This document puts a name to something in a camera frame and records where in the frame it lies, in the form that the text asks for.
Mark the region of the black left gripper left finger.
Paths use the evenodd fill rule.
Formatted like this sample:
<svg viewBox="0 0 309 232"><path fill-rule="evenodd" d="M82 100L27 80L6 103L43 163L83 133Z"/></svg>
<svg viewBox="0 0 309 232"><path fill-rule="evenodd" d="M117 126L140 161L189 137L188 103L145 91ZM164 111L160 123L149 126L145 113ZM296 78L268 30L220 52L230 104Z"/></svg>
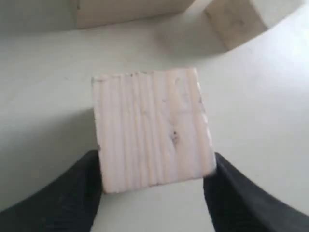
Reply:
<svg viewBox="0 0 309 232"><path fill-rule="evenodd" d="M98 152L88 151L42 190L0 213L2 232L89 232L100 204Z"/></svg>

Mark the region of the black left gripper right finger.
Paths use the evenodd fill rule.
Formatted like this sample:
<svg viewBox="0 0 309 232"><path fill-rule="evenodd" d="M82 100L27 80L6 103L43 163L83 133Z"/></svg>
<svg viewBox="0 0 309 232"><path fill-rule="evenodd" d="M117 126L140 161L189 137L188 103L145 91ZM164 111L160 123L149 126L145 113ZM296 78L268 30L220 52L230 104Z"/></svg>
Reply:
<svg viewBox="0 0 309 232"><path fill-rule="evenodd" d="M307 232L308 215L264 191L221 154L203 179L211 222L217 232Z"/></svg>

